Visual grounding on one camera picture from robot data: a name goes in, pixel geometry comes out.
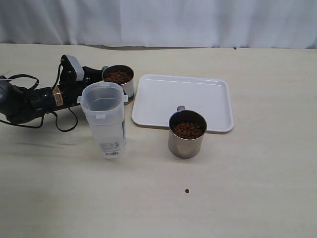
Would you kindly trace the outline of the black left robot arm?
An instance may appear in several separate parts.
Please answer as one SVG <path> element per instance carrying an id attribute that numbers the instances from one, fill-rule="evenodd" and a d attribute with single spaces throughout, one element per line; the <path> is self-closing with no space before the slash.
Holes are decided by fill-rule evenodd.
<path id="1" fill-rule="evenodd" d="M 102 70 L 81 66 L 70 55 L 62 55 L 52 87 L 38 88 L 39 79 L 27 74 L 0 77 L 0 112 L 6 122 L 21 125 L 45 114 L 79 105 L 83 90 L 102 81 Z"/>

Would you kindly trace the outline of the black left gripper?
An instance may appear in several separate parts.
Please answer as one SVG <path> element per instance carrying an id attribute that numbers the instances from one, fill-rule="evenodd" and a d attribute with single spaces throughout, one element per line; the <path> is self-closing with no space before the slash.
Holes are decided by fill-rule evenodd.
<path id="1" fill-rule="evenodd" d="M 65 55 L 61 56 L 62 71 L 59 77 L 58 89 L 62 96 L 62 105 L 58 109 L 77 106 L 77 98 L 82 95 L 84 88 L 87 86 L 102 81 L 102 70 L 93 69 L 87 66 L 82 66 L 85 74 L 83 81 L 75 81 L 68 73 L 69 68 L 66 66 Z"/>

